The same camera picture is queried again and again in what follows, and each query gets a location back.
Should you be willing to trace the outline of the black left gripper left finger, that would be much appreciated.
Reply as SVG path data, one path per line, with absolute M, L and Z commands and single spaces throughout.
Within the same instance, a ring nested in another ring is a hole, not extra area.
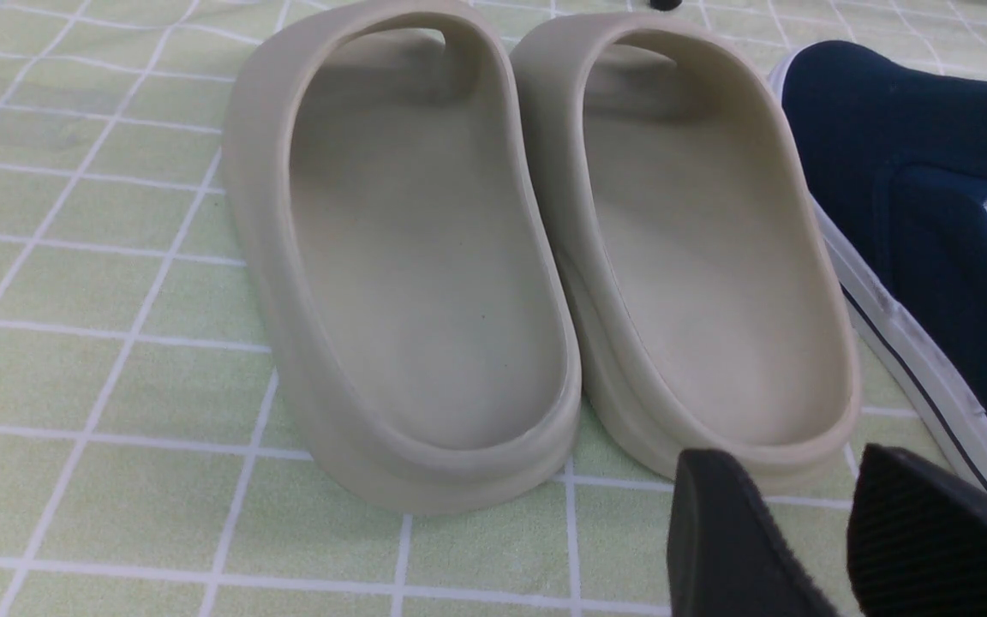
M 667 566 L 673 616 L 837 616 L 732 454 L 685 449 Z

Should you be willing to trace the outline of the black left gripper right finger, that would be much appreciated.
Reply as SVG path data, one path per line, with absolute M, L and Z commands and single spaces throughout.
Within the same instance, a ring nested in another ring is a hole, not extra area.
M 867 445 L 846 569 L 866 616 L 987 616 L 987 492 L 900 446 Z

